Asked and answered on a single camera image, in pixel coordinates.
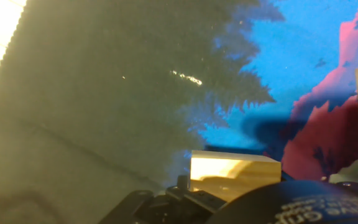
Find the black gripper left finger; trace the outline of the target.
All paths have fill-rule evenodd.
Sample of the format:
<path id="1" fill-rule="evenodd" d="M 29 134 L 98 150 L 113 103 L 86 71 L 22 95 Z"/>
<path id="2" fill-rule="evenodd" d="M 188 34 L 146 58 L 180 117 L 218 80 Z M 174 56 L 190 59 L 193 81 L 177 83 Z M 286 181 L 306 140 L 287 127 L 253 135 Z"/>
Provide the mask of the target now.
<path id="1" fill-rule="evenodd" d="M 204 191 L 190 191 L 185 175 L 163 194 L 136 190 L 119 202 L 99 224 L 204 224 L 226 201 Z"/>

